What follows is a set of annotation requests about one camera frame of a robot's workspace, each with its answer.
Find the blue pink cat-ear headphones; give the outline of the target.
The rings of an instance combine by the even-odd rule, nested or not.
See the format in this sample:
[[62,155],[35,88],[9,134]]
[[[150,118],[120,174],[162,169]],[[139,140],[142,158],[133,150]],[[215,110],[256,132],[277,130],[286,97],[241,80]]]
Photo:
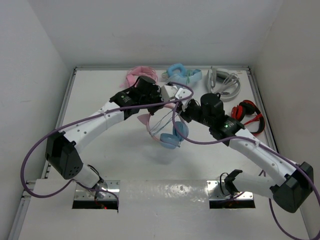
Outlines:
[[157,134],[163,130],[169,123],[172,122],[173,109],[174,104],[166,104],[164,106],[165,109],[170,109],[166,115],[164,115],[153,127],[150,126],[151,114],[141,114],[137,117],[137,119],[142,123],[151,136],[151,138],[161,144],[164,148],[174,150],[181,146],[181,142],[185,139],[178,133],[182,133],[185,137],[189,135],[189,128],[182,117],[176,113],[174,116],[179,117],[180,121],[176,121],[176,127],[172,126],[172,133],[161,133],[159,136]]

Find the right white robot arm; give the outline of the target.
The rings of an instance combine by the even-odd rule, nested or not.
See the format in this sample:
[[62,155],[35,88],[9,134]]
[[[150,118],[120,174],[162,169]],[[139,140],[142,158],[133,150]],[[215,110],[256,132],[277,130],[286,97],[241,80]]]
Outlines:
[[314,171],[311,165],[280,158],[241,123],[245,115],[252,114],[256,114],[257,121],[264,121],[253,102],[244,100],[227,115],[219,96],[206,93],[200,98],[200,104],[191,99],[178,109],[186,122],[195,121],[208,127],[214,139],[222,140],[227,147],[238,151],[268,174],[267,178],[258,179],[235,169],[225,177],[221,193],[233,196],[239,192],[252,192],[274,200],[289,213],[295,213],[312,193]]

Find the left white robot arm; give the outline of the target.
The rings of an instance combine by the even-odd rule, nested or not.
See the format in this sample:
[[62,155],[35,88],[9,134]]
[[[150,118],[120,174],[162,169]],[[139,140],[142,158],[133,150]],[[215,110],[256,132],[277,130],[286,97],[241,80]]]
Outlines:
[[150,77],[140,76],[132,87],[116,93],[95,112],[97,118],[48,137],[45,158],[65,180],[94,188],[102,179],[82,162],[80,152],[104,131],[137,114],[136,106],[153,104],[147,110],[154,113],[161,102],[160,86]]

